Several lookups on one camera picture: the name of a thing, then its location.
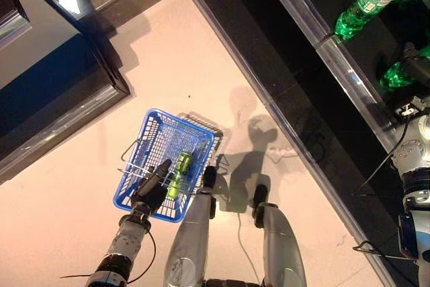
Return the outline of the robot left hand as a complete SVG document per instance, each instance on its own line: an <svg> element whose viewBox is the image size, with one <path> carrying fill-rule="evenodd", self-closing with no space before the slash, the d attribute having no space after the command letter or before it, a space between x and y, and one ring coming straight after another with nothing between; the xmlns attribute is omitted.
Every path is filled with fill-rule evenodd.
<svg viewBox="0 0 430 287"><path fill-rule="evenodd" d="M154 214L161 207L170 183L168 172L171 164L172 161L166 159L141 181L131 197L132 209L145 205L150 214Z"/></svg>

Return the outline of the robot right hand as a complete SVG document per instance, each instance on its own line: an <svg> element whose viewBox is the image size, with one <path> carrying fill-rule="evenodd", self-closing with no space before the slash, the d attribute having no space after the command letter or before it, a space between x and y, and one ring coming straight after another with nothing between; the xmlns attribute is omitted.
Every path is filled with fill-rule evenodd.
<svg viewBox="0 0 430 287"><path fill-rule="evenodd" d="M429 86L429 45L420 50L412 42L407 42L403 49L402 65L407 75Z"/></svg>

